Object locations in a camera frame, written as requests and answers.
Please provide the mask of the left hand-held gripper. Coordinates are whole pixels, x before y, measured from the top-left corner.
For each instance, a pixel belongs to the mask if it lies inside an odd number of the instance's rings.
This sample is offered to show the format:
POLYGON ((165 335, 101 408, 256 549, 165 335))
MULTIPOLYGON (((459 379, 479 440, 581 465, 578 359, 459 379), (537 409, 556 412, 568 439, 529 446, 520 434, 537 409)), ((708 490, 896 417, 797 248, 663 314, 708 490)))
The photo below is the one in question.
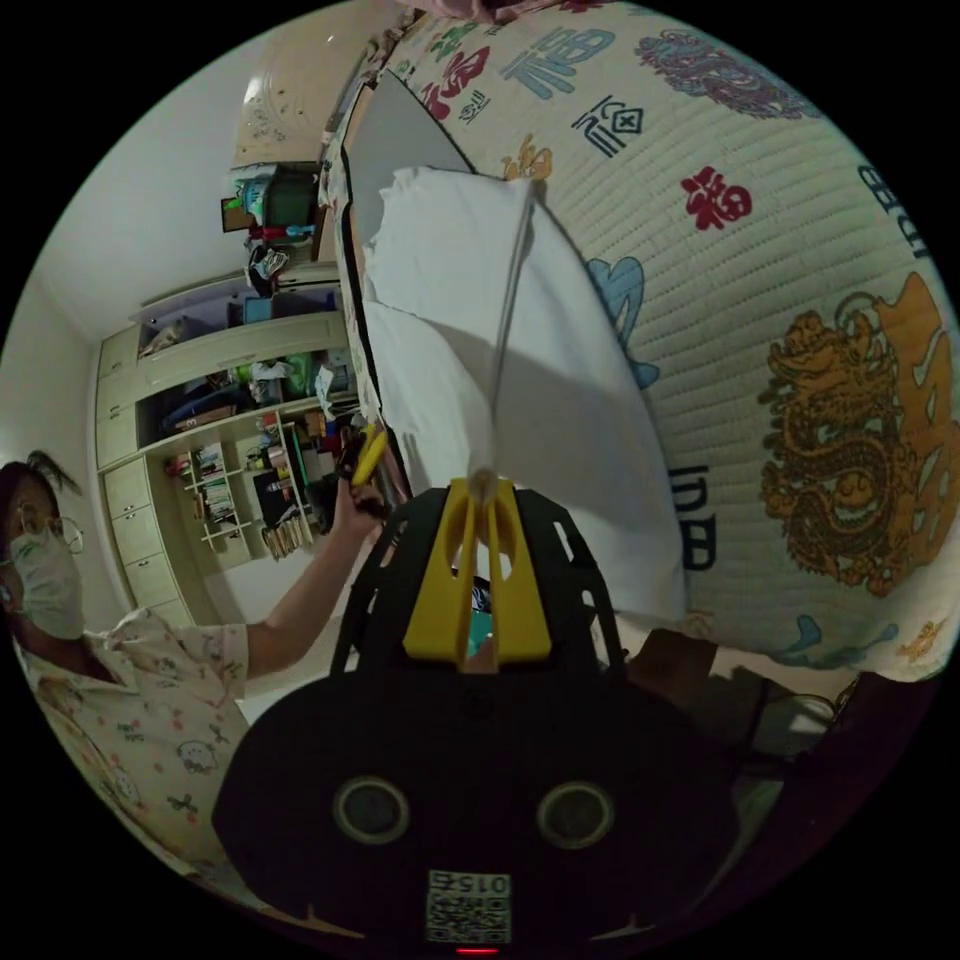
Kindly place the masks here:
POLYGON ((351 425, 343 431, 335 468, 335 498, 339 478, 351 481, 353 486, 371 485, 388 444, 388 433, 375 425, 351 425))

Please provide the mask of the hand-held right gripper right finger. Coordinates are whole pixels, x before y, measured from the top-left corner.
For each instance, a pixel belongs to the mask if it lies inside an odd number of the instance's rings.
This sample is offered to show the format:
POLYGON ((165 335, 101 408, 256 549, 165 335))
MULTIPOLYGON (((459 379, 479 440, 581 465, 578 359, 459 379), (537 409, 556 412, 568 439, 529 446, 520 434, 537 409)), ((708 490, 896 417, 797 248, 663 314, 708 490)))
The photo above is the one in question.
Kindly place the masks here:
POLYGON ((510 482, 496 483, 483 507, 481 531, 489 557, 495 662, 499 666, 544 662, 552 643, 517 494, 510 482))

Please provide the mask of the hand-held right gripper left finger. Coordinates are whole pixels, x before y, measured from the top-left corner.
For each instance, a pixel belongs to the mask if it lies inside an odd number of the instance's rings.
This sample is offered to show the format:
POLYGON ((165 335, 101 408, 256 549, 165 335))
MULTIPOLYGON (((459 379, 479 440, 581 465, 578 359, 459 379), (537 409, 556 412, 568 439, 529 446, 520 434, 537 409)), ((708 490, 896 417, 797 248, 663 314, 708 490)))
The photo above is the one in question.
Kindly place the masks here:
POLYGON ((443 493, 403 649, 413 660, 460 670, 472 617, 478 507, 465 479, 452 480, 443 493))

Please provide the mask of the person's left hand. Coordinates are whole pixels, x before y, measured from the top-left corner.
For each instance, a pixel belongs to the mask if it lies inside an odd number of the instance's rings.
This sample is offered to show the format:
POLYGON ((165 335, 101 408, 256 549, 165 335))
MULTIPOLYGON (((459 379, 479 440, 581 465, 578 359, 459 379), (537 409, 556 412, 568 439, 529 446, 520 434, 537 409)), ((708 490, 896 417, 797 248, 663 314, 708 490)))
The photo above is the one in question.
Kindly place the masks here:
POLYGON ((357 486, 339 478, 331 535, 344 542, 363 541, 382 526, 376 515, 382 506, 382 497, 372 485, 357 486))

